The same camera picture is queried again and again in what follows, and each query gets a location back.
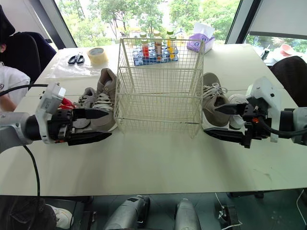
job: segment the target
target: masking tape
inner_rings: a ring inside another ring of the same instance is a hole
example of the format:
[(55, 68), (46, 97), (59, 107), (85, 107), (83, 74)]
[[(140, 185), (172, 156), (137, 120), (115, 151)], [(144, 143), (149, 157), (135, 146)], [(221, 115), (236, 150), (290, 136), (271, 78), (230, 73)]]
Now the masking tape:
[(103, 48), (93, 48), (87, 51), (87, 55), (90, 58), (92, 65), (101, 65), (107, 62), (106, 52)]

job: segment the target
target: red object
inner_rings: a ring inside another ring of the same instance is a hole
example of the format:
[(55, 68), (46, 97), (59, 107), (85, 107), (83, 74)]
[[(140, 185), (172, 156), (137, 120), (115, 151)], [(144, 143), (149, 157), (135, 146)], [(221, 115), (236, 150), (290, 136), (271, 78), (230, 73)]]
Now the red object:
[(59, 109), (74, 109), (76, 106), (68, 99), (64, 98), (62, 104), (59, 105)]
[(143, 56), (148, 58), (149, 57), (149, 49), (148, 46), (142, 46), (142, 50), (143, 50)]
[(256, 117), (254, 117), (254, 118), (252, 119), (252, 121), (255, 122), (255, 123), (258, 123), (258, 122), (259, 122), (258, 118), (256, 118)]

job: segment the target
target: wire basket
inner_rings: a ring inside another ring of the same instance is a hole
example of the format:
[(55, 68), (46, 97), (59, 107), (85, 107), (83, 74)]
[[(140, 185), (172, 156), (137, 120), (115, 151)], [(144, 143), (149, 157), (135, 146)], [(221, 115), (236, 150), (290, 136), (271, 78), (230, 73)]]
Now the wire basket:
[[(201, 126), (204, 42), (178, 39), (169, 49), (170, 41), (162, 39), (159, 53), (154, 42), (148, 39), (149, 52), (155, 53), (150, 59), (142, 56), (141, 39), (120, 40), (116, 123), (123, 132), (177, 131), (194, 137)], [(200, 43), (200, 51), (188, 50), (190, 42)]]

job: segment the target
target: scissors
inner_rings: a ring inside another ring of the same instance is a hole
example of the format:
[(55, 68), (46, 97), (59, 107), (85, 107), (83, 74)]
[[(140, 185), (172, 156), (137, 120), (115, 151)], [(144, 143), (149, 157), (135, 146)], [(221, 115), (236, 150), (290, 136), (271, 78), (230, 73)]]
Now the scissors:
[(75, 63), (77, 63), (77, 65), (81, 65), (84, 63), (84, 57), (82, 56), (82, 53), (80, 52), (77, 55), (72, 56), (71, 58), (69, 58), (68, 60), (68, 64), (70, 65), (74, 65)]

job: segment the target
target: purple tissue box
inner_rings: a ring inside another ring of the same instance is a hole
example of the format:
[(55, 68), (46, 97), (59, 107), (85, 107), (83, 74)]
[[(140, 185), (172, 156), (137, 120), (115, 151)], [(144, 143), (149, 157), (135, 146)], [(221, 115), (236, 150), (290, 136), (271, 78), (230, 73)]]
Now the purple tissue box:
[[(203, 34), (194, 34), (194, 35), (190, 36), (189, 39), (205, 41), (205, 47), (204, 47), (205, 53), (207, 53), (212, 48), (214, 41), (215, 41), (214, 36), (212, 36), (209, 39), (206, 35), (203, 35)], [(187, 48), (190, 49), (190, 50), (199, 52), (200, 51), (200, 43), (196, 42), (196, 41), (190, 41), (187, 44)]]

